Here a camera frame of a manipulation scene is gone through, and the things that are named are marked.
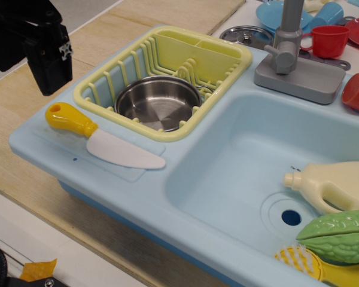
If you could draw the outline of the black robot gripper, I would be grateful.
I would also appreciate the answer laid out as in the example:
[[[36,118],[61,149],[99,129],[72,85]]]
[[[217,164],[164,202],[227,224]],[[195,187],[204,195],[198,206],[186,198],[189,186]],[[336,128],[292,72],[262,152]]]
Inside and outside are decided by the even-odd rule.
[[[0,1],[0,71],[28,61],[44,96],[72,80],[72,47],[50,1]]]

